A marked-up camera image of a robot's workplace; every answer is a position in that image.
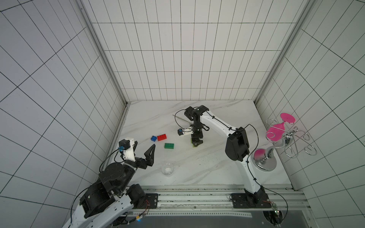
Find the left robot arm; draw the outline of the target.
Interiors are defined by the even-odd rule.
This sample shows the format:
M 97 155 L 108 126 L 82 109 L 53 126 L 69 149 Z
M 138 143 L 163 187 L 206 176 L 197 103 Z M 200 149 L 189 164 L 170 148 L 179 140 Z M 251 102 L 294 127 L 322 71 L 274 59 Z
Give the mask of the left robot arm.
M 65 228 L 106 228 L 128 225 L 155 209 L 158 194 L 147 194 L 139 184 L 130 184 L 138 169 L 153 166 L 156 146 L 153 144 L 143 158 L 135 156 L 138 142 L 123 139 L 111 154 L 122 157 L 99 168 L 98 179 L 77 196 L 79 203 Z

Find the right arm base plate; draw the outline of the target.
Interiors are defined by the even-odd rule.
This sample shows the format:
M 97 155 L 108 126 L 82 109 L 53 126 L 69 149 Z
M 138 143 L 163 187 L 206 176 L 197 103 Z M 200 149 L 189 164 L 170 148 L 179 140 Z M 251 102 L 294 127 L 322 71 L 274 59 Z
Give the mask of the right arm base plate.
M 232 193 L 229 196 L 235 209 L 269 209 L 271 204 L 267 201 L 266 193 Z

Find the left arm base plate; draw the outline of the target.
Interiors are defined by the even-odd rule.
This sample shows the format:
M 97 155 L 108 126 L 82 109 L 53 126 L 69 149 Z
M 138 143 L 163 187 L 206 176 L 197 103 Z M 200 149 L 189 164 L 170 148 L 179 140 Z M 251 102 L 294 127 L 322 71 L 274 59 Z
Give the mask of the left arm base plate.
M 140 209 L 156 209 L 158 206 L 158 198 L 159 194 L 157 193 L 148 193 L 142 197 L 141 204 L 139 206 Z

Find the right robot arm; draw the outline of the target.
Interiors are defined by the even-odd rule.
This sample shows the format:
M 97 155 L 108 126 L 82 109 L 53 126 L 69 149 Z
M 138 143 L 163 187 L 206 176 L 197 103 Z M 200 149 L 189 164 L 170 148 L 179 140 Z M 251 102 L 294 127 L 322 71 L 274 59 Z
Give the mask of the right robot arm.
M 265 189 L 257 183 L 253 175 L 252 165 L 247 161 L 250 155 L 250 145 L 247 133 L 243 127 L 233 127 L 213 114 L 209 109 L 201 105 L 184 109 L 184 115 L 192 121 L 189 128 L 181 128 L 178 134 L 190 135 L 194 147 L 203 144 L 203 131 L 214 130 L 226 139 L 225 154 L 229 159 L 235 161 L 244 182 L 244 199 L 242 204 L 248 207 L 258 207 L 267 199 Z

